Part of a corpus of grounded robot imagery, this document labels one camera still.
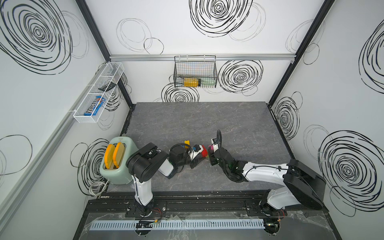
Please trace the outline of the red lego brick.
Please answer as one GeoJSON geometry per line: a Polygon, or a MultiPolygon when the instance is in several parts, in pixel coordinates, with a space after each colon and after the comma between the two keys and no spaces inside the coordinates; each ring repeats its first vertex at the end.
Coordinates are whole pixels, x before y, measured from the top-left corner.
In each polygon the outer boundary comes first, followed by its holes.
{"type": "Polygon", "coordinates": [[[209,153],[208,153],[207,149],[205,148],[205,146],[202,146],[202,147],[203,147],[203,150],[201,152],[202,157],[206,158],[209,155],[209,153]]]}

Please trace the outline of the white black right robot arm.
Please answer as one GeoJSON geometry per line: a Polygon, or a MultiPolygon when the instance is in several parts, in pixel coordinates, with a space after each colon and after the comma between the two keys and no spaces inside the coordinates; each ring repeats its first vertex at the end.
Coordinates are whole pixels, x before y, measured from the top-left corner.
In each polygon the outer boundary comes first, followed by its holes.
{"type": "Polygon", "coordinates": [[[232,182],[266,182],[281,186],[264,193],[259,203],[262,211],[277,212],[299,204],[312,210],[322,210],[325,207],[326,180],[304,163],[295,159],[280,165],[236,160],[222,146],[220,130],[217,130],[217,135],[211,139],[211,143],[208,150],[211,164],[219,165],[232,182]]]}

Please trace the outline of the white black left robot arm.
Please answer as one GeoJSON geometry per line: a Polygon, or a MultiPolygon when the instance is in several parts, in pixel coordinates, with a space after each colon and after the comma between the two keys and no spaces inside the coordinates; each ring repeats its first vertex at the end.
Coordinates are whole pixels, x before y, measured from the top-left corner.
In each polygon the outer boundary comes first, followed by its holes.
{"type": "Polygon", "coordinates": [[[181,173],[185,166],[195,168],[206,159],[208,153],[203,145],[180,143],[165,152],[149,143],[131,155],[126,167],[133,177],[137,208],[144,214],[153,210],[152,177],[157,172],[171,179],[181,173]]]}

